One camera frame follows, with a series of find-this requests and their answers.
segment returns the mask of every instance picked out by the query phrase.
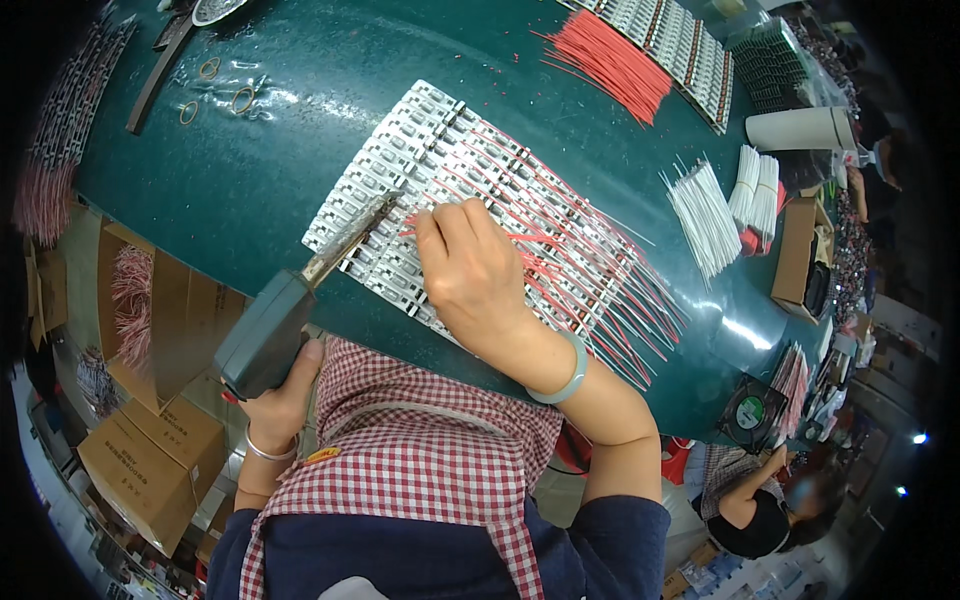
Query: cooling fan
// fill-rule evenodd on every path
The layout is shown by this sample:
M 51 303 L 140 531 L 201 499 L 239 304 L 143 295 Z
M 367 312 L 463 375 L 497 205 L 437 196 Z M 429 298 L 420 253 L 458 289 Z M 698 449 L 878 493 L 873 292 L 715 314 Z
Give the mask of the cooling fan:
M 744 450 L 759 454 L 777 437 L 777 424 L 786 407 L 786 396 L 743 373 L 717 428 Z

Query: black cable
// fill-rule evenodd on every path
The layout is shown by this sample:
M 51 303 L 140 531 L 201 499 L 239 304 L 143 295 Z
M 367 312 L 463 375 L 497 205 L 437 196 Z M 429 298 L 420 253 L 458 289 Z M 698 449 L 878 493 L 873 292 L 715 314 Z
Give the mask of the black cable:
M 575 472 L 569 471 L 569 470 L 560 470 L 560 469 L 558 469 L 558 468 L 556 468 L 556 467 L 554 467 L 554 466 L 552 466 L 552 465 L 547 465 L 546 467 L 549 468 L 550 470 L 555 470 L 555 471 L 557 471 L 558 473 L 561 473 L 561 474 L 563 474 L 563 475 L 586 475 L 586 474 L 588 473 L 588 471 L 583 471 L 583 472 L 581 472 L 581 473 L 575 473 Z

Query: bundle of red wires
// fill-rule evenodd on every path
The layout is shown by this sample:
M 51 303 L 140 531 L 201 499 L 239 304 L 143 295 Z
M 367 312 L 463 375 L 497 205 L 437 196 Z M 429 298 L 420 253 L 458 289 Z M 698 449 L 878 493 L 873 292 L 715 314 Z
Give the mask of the bundle of red wires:
M 140 376 L 150 367 L 150 301 L 154 279 L 154 257 L 127 244 L 117 253 L 110 285 L 116 302 L 114 321 L 120 334 L 119 354 L 123 363 Z
M 584 75 L 553 62 L 544 64 L 579 77 L 610 95 L 643 127 L 654 124 L 660 100 L 670 93 L 671 79 L 663 69 L 614 28 L 590 11 L 576 11 L 559 33 L 543 36 L 553 42 L 548 58 L 579 69 Z

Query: green table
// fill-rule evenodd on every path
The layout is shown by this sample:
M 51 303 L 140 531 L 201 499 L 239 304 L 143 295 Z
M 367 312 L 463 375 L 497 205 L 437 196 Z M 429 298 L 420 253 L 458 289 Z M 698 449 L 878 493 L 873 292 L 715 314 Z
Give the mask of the green table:
M 650 262 L 693 316 L 669 363 L 651 360 L 659 376 L 646 397 L 662 432 L 712 439 L 740 370 L 769 381 L 787 341 L 815 350 L 817 328 L 768 298 L 779 246 L 767 257 L 738 259 L 707 294 L 660 181 L 675 155 L 690 164 L 706 152 L 725 191 L 732 189 L 751 109 L 742 86 L 727 135 L 713 133 L 677 92 L 663 100 L 656 126 L 643 130 L 609 97 L 539 62 L 542 41 L 527 31 L 560 29 L 567 11 L 554 2 L 254 0 L 196 33 L 137 137 L 124 124 L 158 57 L 151 45 L 163 20 L 155 4 L 119 2 L 116 17 L 136 11 L 138 29 L 97 112 L 77 189 L 209 276 L 254 295 L 278 269 L 301 267 L 310 252 L 300 238 L 326 193 L 402 93 L 424 79 L 467 101 L 656 243 Z M 201 64 L 215 56 L 218 75 L 200 79 Z M 253 108 L 233 114 L 233 92 L 264 76 Z M 183 126 L 180 107 L 191 100 L 200 110 Z M 522 395 L 515 382 L 340 273 L 319 296 L 313 322 L 320 327 Z

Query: blue face mask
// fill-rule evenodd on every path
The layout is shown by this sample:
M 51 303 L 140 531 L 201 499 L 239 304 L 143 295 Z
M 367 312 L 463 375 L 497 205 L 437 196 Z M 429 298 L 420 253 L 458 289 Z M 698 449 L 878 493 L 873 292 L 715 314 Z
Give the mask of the blue face mask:
M 804 503 L 804 499 L 813 493 L 813 480 L 811 479 L 801 479 L 797 482 L 793 488 L 785 495 L 784 499 L 786 500 L 786 505 L 790 507 L 791 511 L 799 511 L 801 505 Z
M 876 171 L 879 173 L 880 178 L 884 181 L 887 181 L 886 176 L 883 175 L 883 161 L 880 160 L 880 142 L 874 144 L 874 166 Z

